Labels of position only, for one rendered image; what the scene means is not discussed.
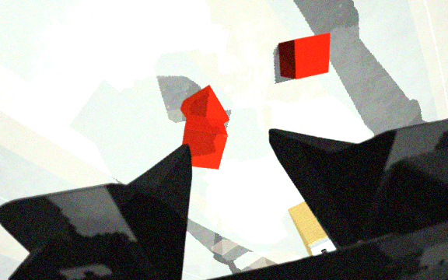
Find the red cube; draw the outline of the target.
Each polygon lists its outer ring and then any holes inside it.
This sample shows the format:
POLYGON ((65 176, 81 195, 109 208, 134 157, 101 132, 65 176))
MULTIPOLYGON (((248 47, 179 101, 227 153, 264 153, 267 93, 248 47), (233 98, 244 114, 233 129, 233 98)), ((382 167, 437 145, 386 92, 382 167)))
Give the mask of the red cube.
POLYGON ((218 170, 227 137, 222 120, 187 114, 182 145, 190 147, 192 166, 218 170))
POLYGON ((223 124, 229 121, 222 104, 210 85, 183 100, 180 110, 186 118, 187 114, 192 114, 222 120, 223 124))
POLYGON ((330 33, 278 43, 281 76, 302 79, 328 73, 330 33))

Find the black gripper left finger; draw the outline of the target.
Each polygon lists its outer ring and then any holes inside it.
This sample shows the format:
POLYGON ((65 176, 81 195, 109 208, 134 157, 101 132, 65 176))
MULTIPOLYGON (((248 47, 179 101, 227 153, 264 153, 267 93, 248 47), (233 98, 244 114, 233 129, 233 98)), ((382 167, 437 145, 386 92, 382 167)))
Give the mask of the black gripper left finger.
POLYGON ((149 280, 182 280, 191 182, 191 151, 183 144, 128 184, 7 201, 0 205, 0 225, 29 253, 118 236, 149 280))

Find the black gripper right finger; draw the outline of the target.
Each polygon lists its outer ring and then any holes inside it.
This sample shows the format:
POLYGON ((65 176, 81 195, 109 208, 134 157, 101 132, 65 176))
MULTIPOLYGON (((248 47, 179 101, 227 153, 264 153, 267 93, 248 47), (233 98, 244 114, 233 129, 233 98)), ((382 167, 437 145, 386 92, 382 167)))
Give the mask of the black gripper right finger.
POLYGON ((270 128, 269 144, 335 250, 365 242, 401 159, 448 148, 448 118, 347 142, 270 128))

